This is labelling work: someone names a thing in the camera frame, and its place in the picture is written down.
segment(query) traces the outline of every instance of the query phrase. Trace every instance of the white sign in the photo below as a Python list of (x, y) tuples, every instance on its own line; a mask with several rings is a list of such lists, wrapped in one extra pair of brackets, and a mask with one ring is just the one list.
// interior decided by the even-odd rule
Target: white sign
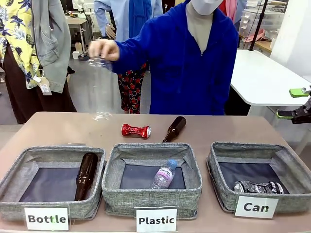
[(136, 232), (175, 232), (177, 209), (136, 210)]
[(32, 208), (25, 207), (28, 230), (68, 231), (68, 208)]
[(278, 199), (240, 196), (235, 216), (273, 218)]

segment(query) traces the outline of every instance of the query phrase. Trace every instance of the yellow floral shirt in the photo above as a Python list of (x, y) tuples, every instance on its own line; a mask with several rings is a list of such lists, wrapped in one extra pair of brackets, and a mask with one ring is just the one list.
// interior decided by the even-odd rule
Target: yellow floral shirt
[(31, 0), (0, 0), (0, 61), (3, 63), (7, 44), (10, 44), (15, 60), (25, 74), (28, 89), (36, 86), (33, 77), (40, 64), (32, 27)]

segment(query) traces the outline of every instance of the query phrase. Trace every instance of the brown bottle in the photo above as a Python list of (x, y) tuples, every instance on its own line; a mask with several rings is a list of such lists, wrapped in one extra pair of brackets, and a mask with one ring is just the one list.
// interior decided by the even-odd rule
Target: brown bottle
[(98, 157), (94, 153), (86, 153), (83, 156), (80, 170), (76, 179), (77, 190), (74, 198), (77, 200), (85, 200), (88, 190), (92, 187), (95, 171), (97, 167)]
[(181, 130), (186, 125), (186, 119), (182, 116), (178, 116), (175, 121), (171, 124), (168, 129), (167, 135), (163, 142), (171, 142), (174, 138), (176, 138)]

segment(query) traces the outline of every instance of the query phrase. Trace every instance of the gray hoodie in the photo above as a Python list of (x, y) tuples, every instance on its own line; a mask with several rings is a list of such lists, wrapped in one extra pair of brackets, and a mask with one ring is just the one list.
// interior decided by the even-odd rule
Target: gray hoodie
[(62, 93), (70, 57), (71, 38), (60, 0), (32, 0), (33, 38), (51, 91)]

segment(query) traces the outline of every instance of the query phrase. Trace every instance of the mannequin hand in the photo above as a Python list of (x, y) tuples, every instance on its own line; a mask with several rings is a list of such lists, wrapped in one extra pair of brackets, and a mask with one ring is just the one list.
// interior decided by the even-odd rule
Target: mannequin hand
[(116, 39), (116, 33), (114, 32), (115, 28), (110, 24), (107, 24), (105, 27), (106, 35), (111, 39)]
[(92, 41), (89, 50), (90, 57), (101, 57), (108, 61), (117, 61), (120, 58), (120, 49), (114, 40), (96, 40)]

